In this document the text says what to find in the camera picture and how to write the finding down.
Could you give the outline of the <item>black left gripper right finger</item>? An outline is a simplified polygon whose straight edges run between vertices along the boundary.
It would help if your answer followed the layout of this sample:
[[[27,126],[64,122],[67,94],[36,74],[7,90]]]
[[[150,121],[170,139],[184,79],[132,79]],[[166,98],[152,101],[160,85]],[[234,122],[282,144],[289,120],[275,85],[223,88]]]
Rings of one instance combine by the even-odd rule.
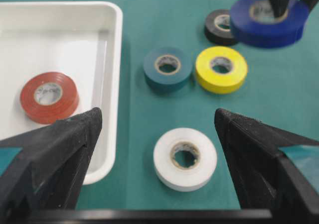
[[[319,221],[319,143],[217,109],[214,125],[240,206],[269,209],[275,223]]]

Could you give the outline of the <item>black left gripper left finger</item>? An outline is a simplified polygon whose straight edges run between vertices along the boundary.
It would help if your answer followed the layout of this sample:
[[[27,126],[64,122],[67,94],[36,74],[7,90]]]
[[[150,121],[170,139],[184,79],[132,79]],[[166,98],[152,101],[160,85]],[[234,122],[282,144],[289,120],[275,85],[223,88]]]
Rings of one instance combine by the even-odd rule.
[[[0,142],[0,221],[73,209],[102,129],[93,108]]]

